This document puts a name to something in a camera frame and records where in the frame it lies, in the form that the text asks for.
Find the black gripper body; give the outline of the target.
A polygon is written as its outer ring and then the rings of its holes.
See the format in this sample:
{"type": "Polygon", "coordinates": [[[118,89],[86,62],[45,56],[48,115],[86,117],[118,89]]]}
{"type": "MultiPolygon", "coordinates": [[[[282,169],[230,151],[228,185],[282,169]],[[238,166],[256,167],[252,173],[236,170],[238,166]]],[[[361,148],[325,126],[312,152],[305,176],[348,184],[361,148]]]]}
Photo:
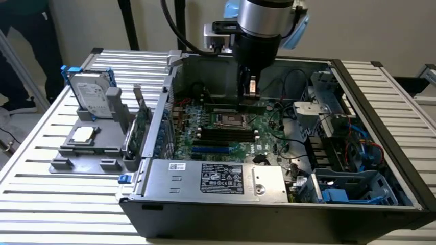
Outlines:
{"type": "Polygon", "coordinates": [[[264,38],[248,33],[234,35],[232,54],[242,73],[258,75],[274,61],[281,36],[264,38]]]}

